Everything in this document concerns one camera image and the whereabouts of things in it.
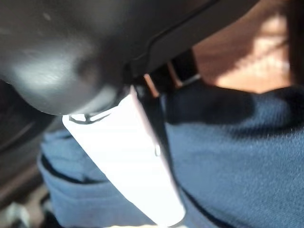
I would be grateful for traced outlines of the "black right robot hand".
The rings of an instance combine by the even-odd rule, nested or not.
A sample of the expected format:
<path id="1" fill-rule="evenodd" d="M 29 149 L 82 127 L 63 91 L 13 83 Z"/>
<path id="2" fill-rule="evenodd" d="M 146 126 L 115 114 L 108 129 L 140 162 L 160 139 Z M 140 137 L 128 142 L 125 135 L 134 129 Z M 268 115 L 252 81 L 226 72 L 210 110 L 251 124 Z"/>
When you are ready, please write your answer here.
<path id="1" fill-rule="evenodd" d="M 162 96 L 198 78 L 192 47 L 254 0 L 3 0 L 0 78 L 62 117 L 103 180 L 38 160 L 66 228 L 187 226 L 171 171 Z"/>

